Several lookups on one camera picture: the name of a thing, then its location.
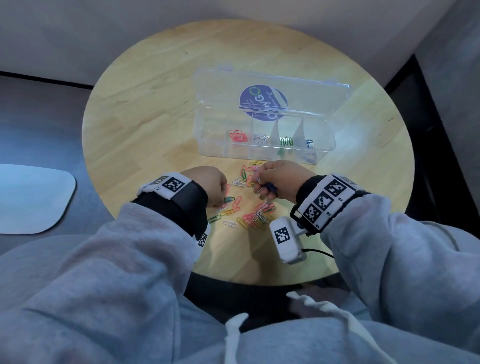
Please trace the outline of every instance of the person's left hand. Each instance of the person's left hand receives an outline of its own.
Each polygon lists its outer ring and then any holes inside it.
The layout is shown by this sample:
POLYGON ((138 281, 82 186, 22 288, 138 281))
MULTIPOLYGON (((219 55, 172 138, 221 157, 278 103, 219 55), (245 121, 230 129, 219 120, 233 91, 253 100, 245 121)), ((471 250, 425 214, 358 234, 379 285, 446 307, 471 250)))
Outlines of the person's left hand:
POLYGON ((215 167, 195 167, 184 170, 185 177, 194 180, 203 187, 208 195, 207 207, 220 207, 225 203, 227 194, 227 178, 215 167))

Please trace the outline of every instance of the plastic organizer box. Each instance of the plastic organizer box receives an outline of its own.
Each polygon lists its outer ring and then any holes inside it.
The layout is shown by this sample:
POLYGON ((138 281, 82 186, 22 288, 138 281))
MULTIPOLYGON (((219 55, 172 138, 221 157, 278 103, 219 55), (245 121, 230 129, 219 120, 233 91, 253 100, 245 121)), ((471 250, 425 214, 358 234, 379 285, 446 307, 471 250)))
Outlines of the plastic organizer box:
POLYGON ((201 69, 194 78, 193 135, 212 157, 317 164, 336 147, 327 118, 351 95, 349 85, 249 72, 201 69))

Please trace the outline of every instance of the wall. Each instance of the wall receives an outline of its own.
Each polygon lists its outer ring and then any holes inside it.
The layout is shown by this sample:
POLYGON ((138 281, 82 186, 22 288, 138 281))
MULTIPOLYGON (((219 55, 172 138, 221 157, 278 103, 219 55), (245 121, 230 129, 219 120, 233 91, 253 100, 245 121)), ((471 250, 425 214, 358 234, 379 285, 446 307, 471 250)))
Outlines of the wall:
POLYGON ((480 211, 479 19, 480 2, 460 0, 421 43, 417 59, 480 211))
POLYGON ((16 0, 0 12, 0 71, 93 85, 125 49, 206 19, 284 24, 385 85, 455 0, 16 0))

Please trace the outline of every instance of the gray sweatshirt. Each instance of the gray sweatshirt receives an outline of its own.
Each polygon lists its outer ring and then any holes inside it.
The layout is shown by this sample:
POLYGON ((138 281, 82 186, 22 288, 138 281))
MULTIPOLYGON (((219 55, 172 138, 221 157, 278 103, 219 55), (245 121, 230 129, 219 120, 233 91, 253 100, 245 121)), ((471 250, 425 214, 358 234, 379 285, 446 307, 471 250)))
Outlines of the gray sweatshirt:
MULTIPOLYGON (((240 334, 246 315, 225 329, 182 296, 193 266, 191 237, 162 215, 126 204, 52 279, 0 310, 0 363, 480 362, 476 238, 390 214, 389 200, 372 194, 352 201, 322 240, 374 321, 292 294, 330 317, 240 334)), ((12 261, 10 253, 0 272, 8 266, 17 274, 36 258, 12 261)), ((0 281, 0 299, 22 289, 0 281)))

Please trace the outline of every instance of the wooden tabletop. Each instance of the wooden tabletop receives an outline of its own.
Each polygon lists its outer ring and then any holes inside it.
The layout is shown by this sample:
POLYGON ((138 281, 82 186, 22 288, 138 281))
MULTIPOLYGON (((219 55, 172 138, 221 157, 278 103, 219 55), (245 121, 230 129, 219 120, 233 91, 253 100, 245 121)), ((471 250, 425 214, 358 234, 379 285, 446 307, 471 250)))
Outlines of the wooden tabletop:
MULTIPOLYGON (((359 65, 329 45, 282 26, 248 20, 205 21, 155 34, 116 59, 96 84, 84 115, 83 147, 92 182, 113 216, 135 198, 139 186, 161 173, 214 165, 229 181, 248 161, 204 157, 192 135, 199 106, 195 70, 218 65, 288 77, 349 84, 351 98, 329 119, 336 149, 317 165, 318 174, 339 173, 368 191, 388 196, 405 211, 413 185, 414 158, 405 124, 390 97, 359 65)), ((251 188, 232 186, 242 210, 260 203, 251 188)), ((276 217, 292 204, 276 201, 276 217)), ((216 215, 208 211, 209 217, 216 215)), ((269 229, 237 229, 213 223, 196 273, 246 284, 287 285, 338 272, 333 259, 308 253, 289 266, 280 262, 269 229)), ((329 250, 318 236, 307 248, 329 250)))

